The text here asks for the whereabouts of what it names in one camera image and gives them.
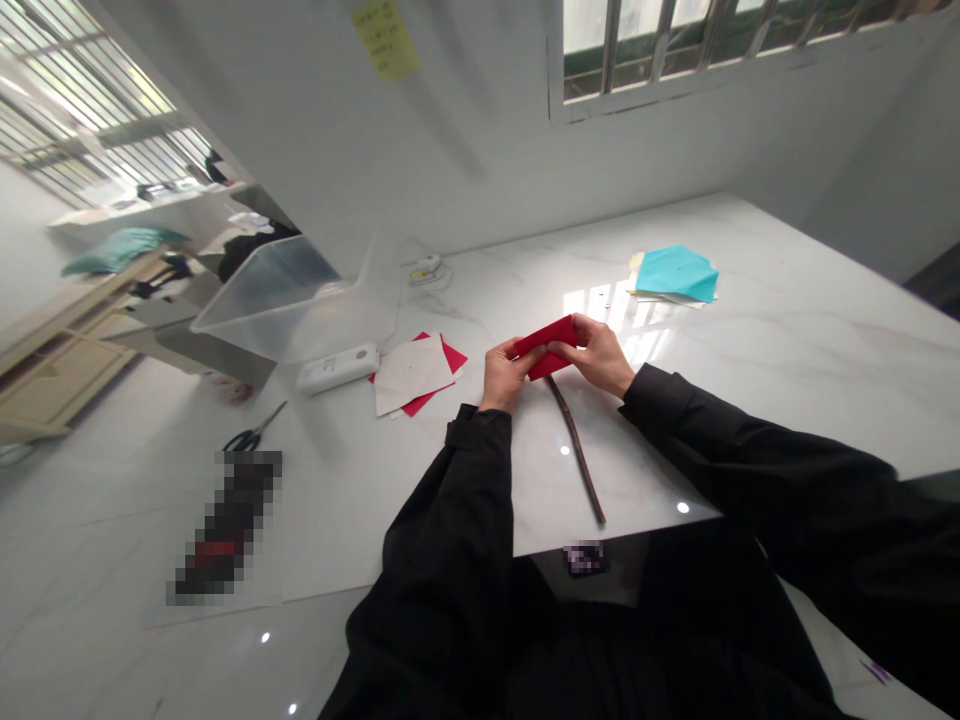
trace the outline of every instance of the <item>clear plastic bin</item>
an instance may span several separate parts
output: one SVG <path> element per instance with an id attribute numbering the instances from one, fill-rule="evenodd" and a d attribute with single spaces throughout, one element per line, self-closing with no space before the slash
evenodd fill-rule
<path id="1" fill-rule="evenodd" d="M 190 326 L 281 364 L 379 343 L 397 326 L 401 269 L 382 237 L 257 248 Z"/>

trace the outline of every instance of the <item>teal cloth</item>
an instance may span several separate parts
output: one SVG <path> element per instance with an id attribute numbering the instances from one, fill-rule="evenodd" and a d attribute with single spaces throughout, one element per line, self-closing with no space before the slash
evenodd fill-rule
<path id="1" fill-rule="evenodd" d="M 164 244 L 177 247 L 189 239 L 171 230 L 124 228 L 110 235 L 102 245 L 70 262 L 60 271 L 60 275 L 118 273 L 144 253 Z"/>
<path id="2" fill-rule="evenodd" d="M 699 302 L 712 303 L 718 275 L 705 257 L 683 245 L 673 245 L 643 256 L 636 289 L 678 293 Z"/>

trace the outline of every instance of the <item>window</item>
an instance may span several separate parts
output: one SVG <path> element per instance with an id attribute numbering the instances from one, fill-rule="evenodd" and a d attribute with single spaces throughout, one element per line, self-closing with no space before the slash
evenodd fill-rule
<path id="1" fill-rule="evenodd" d="M 155 183 L 203 167 L 208 143 L 75 0 L 0 0 L 0 45 L 0 157 L 67 202 L 87 206 L 78 193 L 111 174 Z M 23 102 L 18 76 L 66 113 Z"/>
<path id="2" fill-rule="evenodd" d="M 662 86 L 766 53 L 842 38 L 942 10 L 951 1 L 557 0 L 563 6 L 562 15 L 557 13 L 562 105 L 589 105 L 627 89 Z M 560 35 L 556 20 L 552 30 L 553 37 Z M 551 51 L 551 67 L 558 66 L 555 59 L 560 62 L 557 54 Z M 651 100 L 659 99 L 653 95 Z M 551 98 L 551 116 L 557 101 Z M 567 121 L 589 114 L 568 113 Z"/>

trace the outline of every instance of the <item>brown stick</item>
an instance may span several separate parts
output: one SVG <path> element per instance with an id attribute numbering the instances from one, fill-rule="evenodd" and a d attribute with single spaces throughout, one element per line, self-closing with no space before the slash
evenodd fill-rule
<path id="1" fill-rule="evenodd" d="M 603 508 L 600 507 L 600 499 L 597 497 L 597 491 L 593 487 L 593 480 L 590 477 L 590 469 L 587 467 L 587 459 L 583 457 L 583 448 L 580 447 L 580 436 L 577 434 L 577 426 L 573 422 L 573 415 L 570 414 L 570 408 L 567 407 L 567 401 L 563 399 L 560 388 L 553 377 L 547 375 L 547 385 L 553 391 L 553 396 L 557 399 L 557 405 L 560 406 L 560 412 L 563 413 L 563 419 L 567 423 L 567 429 L 570 431 L 570 437 L 573 439 L 573 451 L 577 454 L 577 463 L 580 465 L 580 473 L 583 475 L 583 482 L 587 486 L 587 493 L 590 495 L 590 504 L 593 505 L 593 512 L 597 516 L 597 522 L 601 525 L 607 524 L 607 518 L 603 514 Z"/>

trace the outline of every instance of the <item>hand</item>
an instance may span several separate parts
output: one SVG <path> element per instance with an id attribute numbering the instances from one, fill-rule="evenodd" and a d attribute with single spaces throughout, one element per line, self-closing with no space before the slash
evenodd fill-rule
<path id="1" fill-rule="evenodd" d="M 517 357 L 514 344 L 522 338 L 515 337 L 497 345 L 487 352 L 483 372 L 483 400 L 480 412 L 484 410 L 502 410 L 513 415 L 517 409 L 520 390 L 523 389 L 523 377 L 547 354 L 542 345 L 534 348 L 522 358 Z"/>
<path id="2" fill-rule="evenodd" d="M 623 356 L 616 333 L 580 313 L 573 314 L 573 331 L 582 350 L 562 342 L 552 342 L 547 349 L 576 365 L 593 385 L 623 400 L 636 373 Z"/>

